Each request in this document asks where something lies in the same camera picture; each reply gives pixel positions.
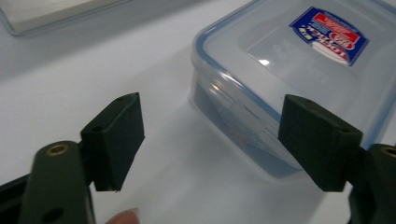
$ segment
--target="black plastic part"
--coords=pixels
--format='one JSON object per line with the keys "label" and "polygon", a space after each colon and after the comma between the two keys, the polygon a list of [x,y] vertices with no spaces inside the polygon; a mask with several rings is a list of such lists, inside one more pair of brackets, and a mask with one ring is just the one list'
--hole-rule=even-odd
{"label": "black plastic part", "polygon": [[342,191],[362,132],[310,100],[286,95],[278,138],[322,190]]}
{"label": "black plastic part", "polygon": [[36,153],[19,223],[94,223],[77,143],[53,143]]}
{"label": "black plastic part", "polygon": [[372,223],[396,223],[396,147],[375,144],[366,158],[376,210]]}
{"label": "black plastic part", "polygon": [[145,138],[139,94],[113,101],[81,131],[81,137],[96,190],[121,190]]}
{"label": "black plastic part", "polygon": [[24,175],[0,187],[0,223],[18,223],[28,176]]}
{"label": "black plastic part", "polygon": [[352,189],[349,194],[351,224],[370,224],[376,210],[375,201],[371,192],[359,192]]}

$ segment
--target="clear plastic container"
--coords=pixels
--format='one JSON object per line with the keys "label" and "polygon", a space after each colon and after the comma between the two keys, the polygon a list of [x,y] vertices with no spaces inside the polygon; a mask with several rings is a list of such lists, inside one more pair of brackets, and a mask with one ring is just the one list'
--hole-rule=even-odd
{"label": "clear plastic container", "polygon": [[395,36],[394,8],[379,1],[253,1],[196,37],[191,99],[251,159],[284,176],[301,168],[277,140],[285,94],[363,131],[363,147],[378,141],[396,99]]}
{"label": "clear plastic container", "polygon": [[12,35],[26,35],[129,0],[2,0],[3,24]]}

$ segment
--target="white table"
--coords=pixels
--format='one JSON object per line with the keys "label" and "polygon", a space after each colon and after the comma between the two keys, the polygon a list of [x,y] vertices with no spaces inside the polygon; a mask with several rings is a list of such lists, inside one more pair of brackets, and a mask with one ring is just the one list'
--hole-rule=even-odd
{"label": "white table", "polygon": [[[97,223],[139,207],[151,223],[346,223],[347,195],[301,173],[276,180],[189,103],[191,42],[248,0],[134,0],[38,35],[0,27],[0,184],[115,98],[141,94],[146,139],[121,192],[96,193]],[[394,144],[396,119],[382,142]]]}

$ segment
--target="container label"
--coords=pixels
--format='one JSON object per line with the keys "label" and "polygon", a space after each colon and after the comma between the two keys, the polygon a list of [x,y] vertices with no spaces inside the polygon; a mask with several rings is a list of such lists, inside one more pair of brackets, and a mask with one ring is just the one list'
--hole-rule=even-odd
{"label": "container label", "polygon": [[350,23],[332,13],[311,7],[291,23],[294,32],[326,57],[352,65],[369,40]]}

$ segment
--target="finger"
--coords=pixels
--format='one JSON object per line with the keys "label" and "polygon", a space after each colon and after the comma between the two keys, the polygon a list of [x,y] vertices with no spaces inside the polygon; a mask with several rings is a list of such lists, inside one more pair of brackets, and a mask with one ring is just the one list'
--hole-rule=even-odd
{"label": "finger", "polygon": [[116,214],[106,224],[139,224],[139,210],[137,208]]}

